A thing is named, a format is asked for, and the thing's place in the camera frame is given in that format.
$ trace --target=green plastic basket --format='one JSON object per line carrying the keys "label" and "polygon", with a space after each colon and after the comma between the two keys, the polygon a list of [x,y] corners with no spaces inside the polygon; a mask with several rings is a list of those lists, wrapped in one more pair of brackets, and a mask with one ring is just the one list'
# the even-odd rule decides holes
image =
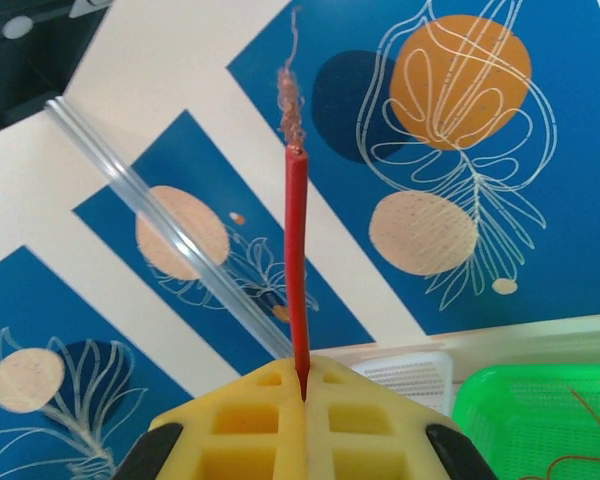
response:
{"label": "green plastic basket", "polygon": [[[499,480],[600,480],[600,365],[483,370],[453,419]],[[557,461],[567,455],[582,458]]]}

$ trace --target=dark background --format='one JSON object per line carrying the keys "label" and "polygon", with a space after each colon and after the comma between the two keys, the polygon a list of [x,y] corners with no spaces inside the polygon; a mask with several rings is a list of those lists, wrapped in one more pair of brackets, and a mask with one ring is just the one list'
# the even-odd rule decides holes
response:
{"label": "dark background", "polygon": [[[0,130],[61,94],[107,9],[69,18],[74,0],[0,0]],[[31,32],[10,40],[2,27],[25,15]]]}

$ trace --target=dark blue circle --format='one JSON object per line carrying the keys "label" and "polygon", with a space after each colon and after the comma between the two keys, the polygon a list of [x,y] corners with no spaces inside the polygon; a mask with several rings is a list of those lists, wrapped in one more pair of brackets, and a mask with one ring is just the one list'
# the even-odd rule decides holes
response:
{"label": "dark blue circle", "polygon": [[[364,163],[356,143],[356,123],[377,58],[377,53],[361,50],[339,53],[322,65],[313,84],[311,118],[316,130],[332,150],[353,162]],[[368,145],[407,140],[382,117],[382,104],[389,98],[394,67],[395,62],[387,58],[378,101],[369,122]],[[387,113],[390,121],[402,128],[391,108],[387,108]],[[400,148],[402,145],[387,145],[377,149],[376,155],[384,159]]]}
{"label": "dark blue circle", "polygon": [[[127,390],[131,370],[125,348],[117,346],[114,350],[114,345],[110,342],[97,340],[92,343],[91,347],[87,346],[86,341],[71,343],[66,345],[65,351],[55,351],[63,360],[65,368],[58,394],[74,418],[88,418],[90,429],[98,423],[105,425],[120,408],[125,397],[115,397]],[[74,369],[79,368],[76,375],[72,375],[68,359],[71,359]],[[80,411],[76,409],[76,397]],[[51,399],[49,405],[61,409],[55,398]]]}

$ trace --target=white plastic basket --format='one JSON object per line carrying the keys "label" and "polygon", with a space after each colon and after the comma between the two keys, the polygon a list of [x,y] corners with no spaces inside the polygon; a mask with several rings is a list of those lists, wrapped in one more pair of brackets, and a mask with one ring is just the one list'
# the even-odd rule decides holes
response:
{"label": "white plastic basket", "polygon": [[405,397],[451,415],[453,360],[444,352],[427,352],[377,358],[351,369]]}

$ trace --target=red wire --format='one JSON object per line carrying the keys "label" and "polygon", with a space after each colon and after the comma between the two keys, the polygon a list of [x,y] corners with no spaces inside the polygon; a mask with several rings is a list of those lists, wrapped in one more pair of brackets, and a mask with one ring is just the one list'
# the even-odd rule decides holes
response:
{"label": "red wire", "polygon": [[291,317],[291,343],[304,401],[307,398],[307,377],[311,364],[304,269],[309,157],[304,150],[288,146],[285,150],[285,165],[284,265]]}

